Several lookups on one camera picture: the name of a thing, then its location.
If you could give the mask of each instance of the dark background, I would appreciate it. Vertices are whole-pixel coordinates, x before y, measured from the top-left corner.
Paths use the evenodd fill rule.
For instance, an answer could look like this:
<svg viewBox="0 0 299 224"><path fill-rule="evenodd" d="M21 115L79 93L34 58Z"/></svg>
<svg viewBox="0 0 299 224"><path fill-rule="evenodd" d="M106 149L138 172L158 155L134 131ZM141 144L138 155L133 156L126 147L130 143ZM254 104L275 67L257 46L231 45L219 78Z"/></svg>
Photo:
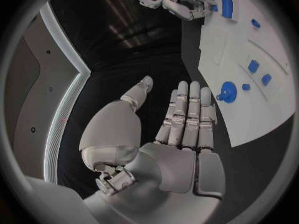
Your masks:
<svg viewBox="0 0 299 224"><path fill-rule="evenodd" d="M1 31L5 29L7 22L11 18L18 6L22 3L23 0L1 0L2 7L2 23L0 25ZM295 28L298 29L299 22L299 2L298 0L277 0L277 3L280 4L285 13L289 15L295 24ZM281 128L280 132L286 132L284 127ZM20 223L29 221L33 223L33 220L30 219L28 214L19 206L19 204L13 198L12 193L5 184L4 180L0 180L0 221L1 223ZM299 178L296 176L293 185L290 187L284 198L281 202L273 209L272 213L265 218L262 223L272 223L277 221L279 218L288 217L289 220L296 220L296 203L298 192L296 186L299 185Z"/></svg>

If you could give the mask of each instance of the black floor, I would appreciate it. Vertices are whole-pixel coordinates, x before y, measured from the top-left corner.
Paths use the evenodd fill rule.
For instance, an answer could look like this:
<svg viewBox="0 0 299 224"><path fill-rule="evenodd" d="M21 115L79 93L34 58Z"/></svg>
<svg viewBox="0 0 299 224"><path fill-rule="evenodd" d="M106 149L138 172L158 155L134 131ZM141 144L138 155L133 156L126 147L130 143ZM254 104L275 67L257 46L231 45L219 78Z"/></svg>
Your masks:
<svg viewBox="0 0 299 224"><path fill-rule="evenodd" d="M145 8L135 0L52 0L51 4L92 70L66 125L58 157L58 183L85 198L97 190L97 176L85 167L78 150L87 123L104 105L150 75L154 87L138 115L142 144L153 141L178 82L198 80L206 85L197 70L203 20L181 24L162 8ZM210 223L224 224L248 207L274 176L288 145L292 118L257 140L231 148L218 108L217 114L215 151L223 161L227 186Z"/></svg>

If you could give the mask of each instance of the humanoid robot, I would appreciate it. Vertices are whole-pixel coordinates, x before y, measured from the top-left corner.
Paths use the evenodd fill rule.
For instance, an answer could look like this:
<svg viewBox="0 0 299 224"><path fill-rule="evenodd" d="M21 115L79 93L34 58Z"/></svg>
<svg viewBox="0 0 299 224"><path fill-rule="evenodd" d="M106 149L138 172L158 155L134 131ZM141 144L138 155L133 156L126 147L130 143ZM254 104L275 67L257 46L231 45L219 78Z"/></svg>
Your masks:
<svg viewBox="0 0 299 224"><path fill-rule="evenodd" d="M162 5L186 20L209 14L215 5L213 0L139 1L150 8ZM151 77L90 120L79 149L85 165L99 172L99 191L85 200L99 221L204 223L215 212L225 193L223 165L213 153L215 106L208 87L201 89L196 81L188 86L181 81L172 92L155 140L141 148L141 122L135 112L153 87Z"/></svg>

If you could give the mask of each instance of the dark floor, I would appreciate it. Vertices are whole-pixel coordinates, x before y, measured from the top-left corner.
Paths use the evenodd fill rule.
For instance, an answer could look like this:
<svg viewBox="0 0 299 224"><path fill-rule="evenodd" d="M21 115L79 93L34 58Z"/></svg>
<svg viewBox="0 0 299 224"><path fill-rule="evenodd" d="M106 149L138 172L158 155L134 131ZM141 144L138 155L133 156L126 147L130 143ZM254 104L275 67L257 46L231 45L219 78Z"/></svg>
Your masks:
<svg viewBox="0 0 299 224"><path fill-rule="evenodd" d="M87 123L104 105L150 75L154 87L138 115L142 144L153 141L178 82L198 80L206 85L197 70L203 20L181 24L162 8L145 8L135 0L52 0L51 5L92 70L68 120L58 157L58 183L85 198L97 190L97 176L85 167L78 150ZM218 108L217 114L214 142L225 168L226 196L210 223L224 224L272 179L288 145L292 118L264 137L231 148Z"/></svg>

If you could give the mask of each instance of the blue plastic piece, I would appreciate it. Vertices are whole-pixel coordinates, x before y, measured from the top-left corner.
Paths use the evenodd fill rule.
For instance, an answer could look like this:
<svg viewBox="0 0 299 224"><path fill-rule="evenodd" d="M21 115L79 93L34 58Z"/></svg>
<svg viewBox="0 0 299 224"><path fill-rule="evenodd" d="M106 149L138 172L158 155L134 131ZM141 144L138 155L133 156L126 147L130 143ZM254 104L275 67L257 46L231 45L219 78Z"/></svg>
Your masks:
<svg viewBox="0 0 299 224"><path fill-rule="evenodd" d="M272 76L270 76L269 74L266 74L262 77L262 82L265 86L267 86L271 79L272 79Z"/></svg>
<svg viewBox="0 0 299 224"><path fill-rule="evenodd" d="M221 87L221 94L216 96L216 99L225 101L226 103L232 103L237 97L237 88L231 81L224 82Z"/></svg>
<svg viewBox="0 0 299 224"><path fill-rule="evenodd" d="M212 6L211 6L211 10L212 10L212 11L218 11L218 7L217 7L217 5L212 5Z"/></svg>
<svg viewBox="0 0 299 224"><path fill-rule="evenodd" d="M233 0L222 0L222 16L226 18L232 18Z"/></svg>
<svg viewBox="0 0 299 224"><path fill-rule="evenodd" d="M256 21L255 19L251 19L251 24L252 24L253 26L257 27L257 28L260 28L260 27L261 27L261 25L259 24L259 22Z"/></svg>
<svg viewBox="0 0 299 224"><path fill-rule="evenodd" d="M243 85L242 85L242 90L243 90L243 91L248 91L248 90L250 90L250 85L249 85L249 84L243 84Z"/></svg>
<svg viewBox="0 0 299 224"><path fill-rule="evenodd" d="M250 72L252 72L252 73L255 73L259 66L260 66L260 64L256 60L251 60L249 66L248 66L248 70L250 70Z"/></svg>

